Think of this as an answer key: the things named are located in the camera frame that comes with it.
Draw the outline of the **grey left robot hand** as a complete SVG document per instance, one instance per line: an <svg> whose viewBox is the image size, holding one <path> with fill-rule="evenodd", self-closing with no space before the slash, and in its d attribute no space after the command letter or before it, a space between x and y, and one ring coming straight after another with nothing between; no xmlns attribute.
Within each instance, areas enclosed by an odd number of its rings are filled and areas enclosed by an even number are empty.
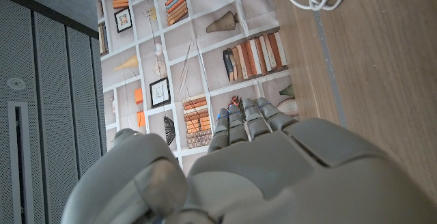
<svg viewBox="0 0 437 224"><path fill-rule="evenodd" d="M221 109L188 173L156 134L120 130L63 223L435 223L436 204L373 143L266 99Z"/></svg>

